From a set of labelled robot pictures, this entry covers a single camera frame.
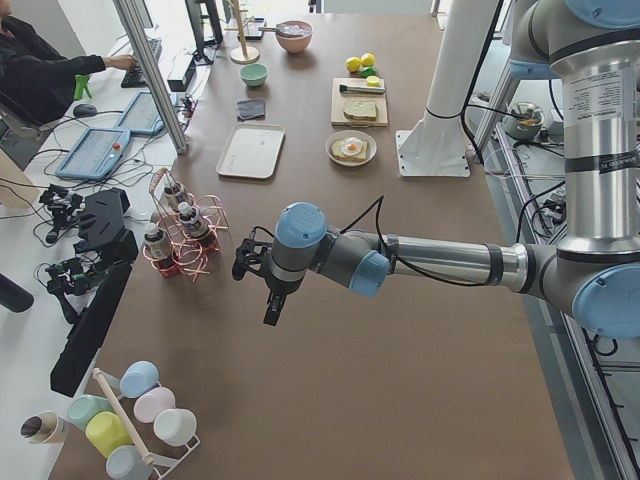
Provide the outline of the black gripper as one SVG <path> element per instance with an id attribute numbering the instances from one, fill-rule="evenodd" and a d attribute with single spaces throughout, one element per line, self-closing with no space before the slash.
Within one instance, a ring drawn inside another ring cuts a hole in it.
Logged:
<path id="1" fill-rule="evenodd" d="M 267 283 L 269 296 L 263 322 L 269 326 L 276 326 L 284 308 L 288 295 L 295 293 L 300 287 L 300 281 L 286 282 L 274 280 Z"/>

